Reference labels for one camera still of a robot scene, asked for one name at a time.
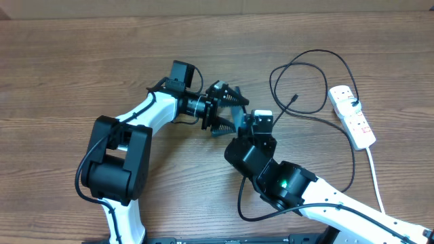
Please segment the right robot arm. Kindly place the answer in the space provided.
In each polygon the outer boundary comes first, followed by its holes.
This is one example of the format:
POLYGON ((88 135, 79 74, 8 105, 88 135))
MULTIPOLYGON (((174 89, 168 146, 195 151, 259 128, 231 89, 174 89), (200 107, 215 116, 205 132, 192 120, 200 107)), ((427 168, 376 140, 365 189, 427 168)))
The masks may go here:
POLYGON ((225 159, 249 180, 260 198, 274 207, 272 218, 295 212, 328 225, 319 243, 432 243, 433 231, 388 216, 336 190, 313 172, 273 158, 273 114, 232 108, 237 137, 225 159))

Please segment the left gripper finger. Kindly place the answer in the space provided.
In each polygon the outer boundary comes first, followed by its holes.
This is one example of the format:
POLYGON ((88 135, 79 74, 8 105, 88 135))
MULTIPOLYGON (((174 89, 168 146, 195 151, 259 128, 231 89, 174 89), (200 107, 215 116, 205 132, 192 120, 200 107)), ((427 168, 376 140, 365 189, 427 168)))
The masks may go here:
POLYGON ((236 132, 235 125, 227 119, 216 117, 212 122, 211 134, 212 137, 233 134, 236 132))
POLYGON ((222 92, 222 106, 223 107, 233 107, 233 106, 247 106, 250 101, 243 97, 237 90, 225 87, 222 92))

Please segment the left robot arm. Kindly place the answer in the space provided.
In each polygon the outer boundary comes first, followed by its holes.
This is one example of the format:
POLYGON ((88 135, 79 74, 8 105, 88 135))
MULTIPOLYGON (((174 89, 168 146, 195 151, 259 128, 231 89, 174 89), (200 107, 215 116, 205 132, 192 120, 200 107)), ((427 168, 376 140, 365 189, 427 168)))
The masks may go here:
POLYGON ((137 107, 117 117, 102 115, 95 120, 75 174, 75 190, 85 201, 102 206, 110 230, 107 243, 147 241, 138 199, 148 176, 152 137, 165 124, 188 115, 213 136, 236 131, 236 125, 217 115, 218 108, 242 108, 248 99, 224 81, 190 91, 198 72, 196 66, 175 60, 170 75, 150 87, 137 107))

